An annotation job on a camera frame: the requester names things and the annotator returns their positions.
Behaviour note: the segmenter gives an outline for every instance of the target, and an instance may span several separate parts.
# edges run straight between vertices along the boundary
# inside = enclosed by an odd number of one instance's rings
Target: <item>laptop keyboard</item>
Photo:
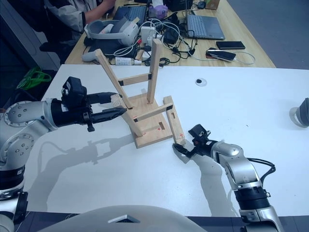
[[[145,18],[145,11],[146,7],[131,7],[130,12],[128,14],[128,20],[132,21],[136,17],[138,17],[140,19],[139,23],[143,22]]]
[[[194,31],[189,31],[190,36],[206,36],[207,32],[204,27],[204,21],[202,17],[190,15],[188,18],[188,23],[190,25],[189,29]]]

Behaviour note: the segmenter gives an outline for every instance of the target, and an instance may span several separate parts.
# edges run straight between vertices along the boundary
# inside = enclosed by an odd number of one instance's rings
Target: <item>power adapter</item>
[[[147,60],[148,58],[150,58],[150,56],[151,56],[151,51],[149,51],[149,52],[144,51],[144,52],[143,52],[143,55],[142,55],[142,57],[141,57],[141,60],[142,60],[142,61],[145,61],[145,60]]]

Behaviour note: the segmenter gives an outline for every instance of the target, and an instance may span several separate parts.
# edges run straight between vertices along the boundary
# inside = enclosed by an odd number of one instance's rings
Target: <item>sticker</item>
[[[62,112],[69,111],[68,108],[64,104],[61,104],[61,110],[62,110]]]
[[[71,89],[71,85],[69,84],[69,82],[67,81],[67,87],[68,87],[68,90],[70,91]]]

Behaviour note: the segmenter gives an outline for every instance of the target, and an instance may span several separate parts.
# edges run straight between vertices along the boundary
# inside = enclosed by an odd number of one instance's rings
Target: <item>white vr headset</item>
[[[109,24],[112,28],[103,31]],[[86,24],[84,28],[88,38],[97,40],[118,40],[123,45],[133,45],[139,28],[136,23],[128,21],[125,17],[121,20],[101,21],[96,20]]]

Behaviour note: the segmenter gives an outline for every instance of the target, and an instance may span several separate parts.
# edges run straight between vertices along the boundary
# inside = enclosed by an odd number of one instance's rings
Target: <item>smartphone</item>
[[[246,48],[241,41],[217,41],[216,44],[220,50],[235,50]]]
[[[209,50],[206,51],[206,56],[231,62],[234,60],[236,54],[232,52],[226,52],[226,51],[221,51],[218,49],[210,48]]]

